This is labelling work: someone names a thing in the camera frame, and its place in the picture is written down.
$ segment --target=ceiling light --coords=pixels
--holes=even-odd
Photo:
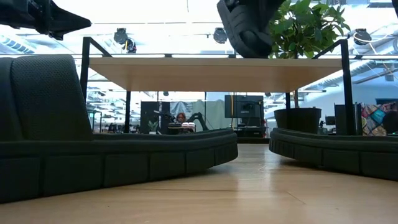
[[[213,34],[214,40],[219,44],[225,44],[228,39],[224,28],[216,28]]]

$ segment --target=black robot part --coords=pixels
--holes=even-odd
[[[57,40],[91,26],[90,20],[59,8],[51,0],[0,0],[0,24],[35,29]]]
[[[244,58],[268,58],[269,21],[284,0],[220,0],[218,13],[232,47]]]

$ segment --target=black metal table leg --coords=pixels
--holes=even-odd
[[[126,92],[126,117],[124,120],[124,133],[130,133],[130,104],[131,104],[131,91]]]
[[[343,67],[343,88],[346,111],[346,129],[347,135],[356,135],[354,104],[353,104],[353,89],[351,85],[351,71],[349,69],[349,52],[348,41],[346,39],[340,40],[341,45],[341,64]]]
[[[286,127],[290,128],[290,93],[285,93],[286,100]]]
[[[91,37],[83,37],[83,50],[81,55],[80,86],[85,101],[87,98],[88,66],[90,64],[90,39]]]

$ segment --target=potted plant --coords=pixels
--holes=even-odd
[[[149,134],[156,134],[157,125],[158,125],[158,124],[159,124],[158,121],[155,121],[155,122],[149,121],[149,122],[148,122]]]
[[[318,1],[310,7],[311,0],[291,3],[291,0],[285,1],[270,21],[270,35],[274,40],[271,58],[297,59],[299,55],[312,58],[334,43],[339,37],[336,31],[343,36],[343,29],[350,30],[342,17],[341,6],[334,8]],[[294,105],[289,111],[289,127],[286,109],[274,111],[278,127],[316,134],[321,109],[299,108],[297,90],[294,91]]]

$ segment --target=table top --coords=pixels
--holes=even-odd
[[[291,92],[338,70],[340,59],[91,58],[128,91]]]

